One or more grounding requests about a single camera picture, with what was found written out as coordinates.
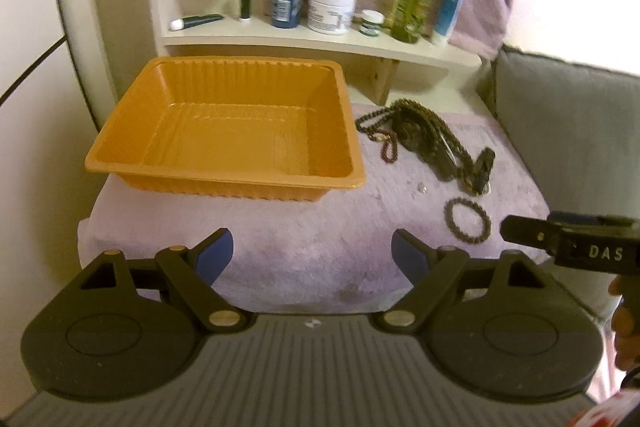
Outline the person's right hand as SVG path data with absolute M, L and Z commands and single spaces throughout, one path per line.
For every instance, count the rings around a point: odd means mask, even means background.
M 617 275 L 608 286 L 608 292 L 611 296 L 622 298 L 611 319 L 616 351 L 615 366 L 621 371 L 629 372 L 639 365 L 640 340 L 639 334 L 634 331 L 636 319 L 626 306 L 626 297 L 623 289 L 624 284 L 621 275 Z

